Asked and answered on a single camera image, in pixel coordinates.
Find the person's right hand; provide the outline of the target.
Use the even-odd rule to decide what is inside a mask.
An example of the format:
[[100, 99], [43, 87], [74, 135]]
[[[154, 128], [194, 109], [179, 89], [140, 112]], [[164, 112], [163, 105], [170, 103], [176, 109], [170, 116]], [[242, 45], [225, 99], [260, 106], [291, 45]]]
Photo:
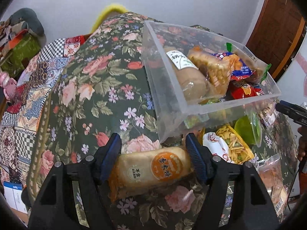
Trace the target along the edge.
[[301, 161], [306, 156], [306, 143], [307, 143], [307, 127], [302, 126], [298, 128], [298, 133], [301, 135], [299, 138], [298, 147], [298, 160]]

